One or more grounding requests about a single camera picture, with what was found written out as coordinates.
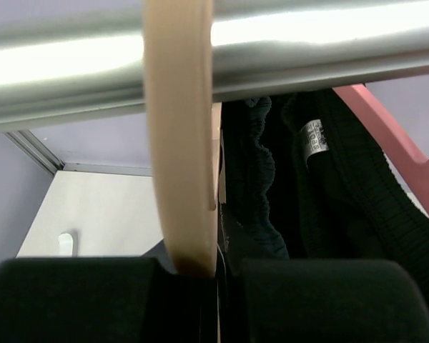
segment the gray wall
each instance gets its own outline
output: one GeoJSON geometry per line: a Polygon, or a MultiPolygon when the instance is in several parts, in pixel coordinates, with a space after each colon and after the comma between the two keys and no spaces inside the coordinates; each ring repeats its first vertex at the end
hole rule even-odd
{"type": "Polygon", "coordinates": [[[16,256],[51,181],[0,134],[0,262],[16,256]]]}
{"type": "Polygon", "coordinates": [[[0,0],[0,24],[87,11],[141,6],[143,0],[0,0]]]}
{"type": "MultiPolygon", "coordinates": [[[[373,82],[367,88],[429,157],[429,75],[373,82]]],[[[391,167],[403,188],[409,190],[397,169],[391,167]]]]}

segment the ribbed knit fabric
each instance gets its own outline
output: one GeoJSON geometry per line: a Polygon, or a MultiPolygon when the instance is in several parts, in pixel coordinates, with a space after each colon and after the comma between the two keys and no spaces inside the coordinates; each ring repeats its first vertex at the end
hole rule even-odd
{"type": "Polygon", "coordinates": [[[407,197],[381,148],[335,92],[316,92],[315,103],[346,189],[388,256],[415,279],[429,306],[429,219],[407,197]]]}
{"type": "Polygon", "coordinates": [[[222,105],[227,203],[243,229],[276,257],[288,258],[285,242],[269,220],[266,193],[275,164],[260,137],[270,110],[269,97],[222,105]]]}
{"type": "Polygon", "coordinates": [[[289,97],[272,96],[271,99],[272,108],[267,115],[265,130],[260,140],[275,161],[275,178],[267,192],[270,204],[269,219],[285,240],[290,258],[301,259],[307,257],[307,252],[297,225],[300,218],[297,194],[299,186],[290,149],[294,136],[281,119],[282,108],[289,101],[289,97]]]}
{"type": "Polygon", "coordinates": [[[336,237],[332,232],[332,223],[327,220],[325,203],[320,196],[321,189],[311,180],[308,169],[302,158],[302,145],[298,137],[300,127],[295,119],[301,115],[296,106],[300,101],[299,94],[286,96],[288,99],[282,107],[281,117],[289,129],[292,141],[288,146],[291,151],[290,158],[294,164],[297,190],[297,205],[299,218],[294,227],[289,230],[300,230],[303,244],[308,257],[314,258],[338,258],[346,257],[344,249],[339,247],[336,237]]]}

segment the metal frame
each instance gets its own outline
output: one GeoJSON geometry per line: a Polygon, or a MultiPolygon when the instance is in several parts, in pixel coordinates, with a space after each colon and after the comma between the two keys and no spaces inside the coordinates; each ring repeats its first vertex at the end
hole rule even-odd
{"type": "Polygon", "coordinates": [[[68,172],[81,171],[100,174],[132,175],[136,177],[152,176],[150,168],[139,168],[134,166],[100,166],[96,164],[66,163],[64,170],[68,172]]]}
{"type": "Polygon", "coordinates": [[[29,130],[5,133],[16,146],[27,154],[35,163],[51,175],[64,168],[64,162],[54,155],[29,130]]]}
{"type": "MultiPolygon", "coordinates": [[[[215,101],[429,74],[429,0],[216,1],[214,14],[215,101]]],[[[0,27],[0,131],[142,111],[141,16],[0,27]]]]}

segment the black fabric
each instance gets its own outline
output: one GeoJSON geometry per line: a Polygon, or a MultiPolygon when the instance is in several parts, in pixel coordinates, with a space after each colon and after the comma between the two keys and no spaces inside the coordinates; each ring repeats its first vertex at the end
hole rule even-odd
{"type": "Polygon", "coordinates": [[[269,220],[266,193],[273,183],[275,165],[271,153],[260,143],[268,97],[234,101],[222,106],[227,203],[243,229],[276,257],[288,258],[280,233],[269,220]]]}
{"type": "Polygon", "coordinates": [[[216,342],[216,332],[215,280],[168,274],[154,259],[0,265],[0,343],[216,342]]]}
{"type": "Polygon", "coordinates": [[[428,309],[395,263],[254,260],[242,276],[248,342],[429,342],[428,309]]]}
{"type": "Polygon", "coordinates": [[[287,96],[282,118],[297,175],[299,227],[309,257],[391,259],[429,305],[429,219],[409,200],[383,151],[332,89],[287,96]],[[329,151],[302,158],[298,130],[321,119],[329,151]]]}
{"type": "MultiPolygon", "coordinates": [[[[268,110],[260,138],[272,157],[266,159],[268,174],[256,170],[265,159],[250,163],[254,107],[223,105],[227,203],[239,222],[256,210],[245,200],[264,190],[267,175],[267,185],[273,180],[266,193],[270,225],[262,233],[259,226],[252,230],[257,242],[270,247],[268,235],[276,230],[292,258],[396,261],[429,306],[429,219],[409,200],[356,116],[332,89],[273,96],[271,107],[261,104],[268,110]],[[322,121],[329,151],[312,155],[306,165],[299,130],[313,119],[322,121]]],[[[260,213],[264,218],[267,211],[260,213]]]]}
{"type": "Polygon", "coordinates": [[[218,211],[218,246],[230,272],[238,274],[243,260],[276,259],[276,256],[256,242],[234,218],[227,204],[218,211]]]}

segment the white wall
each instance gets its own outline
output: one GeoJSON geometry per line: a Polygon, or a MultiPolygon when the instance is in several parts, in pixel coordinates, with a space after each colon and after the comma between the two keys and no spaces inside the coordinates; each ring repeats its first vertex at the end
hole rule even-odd
{"type": "Polygon", "coordinates": [[[51,179],[0,134],[0,262],[16,256],[51,179]]]}
{"type": "Polygon", "coordinates": [[[19,257],[59,256],[74,232],[79,256],[139,256],[162,240],[151,177],[57,172],[19,257]]]}

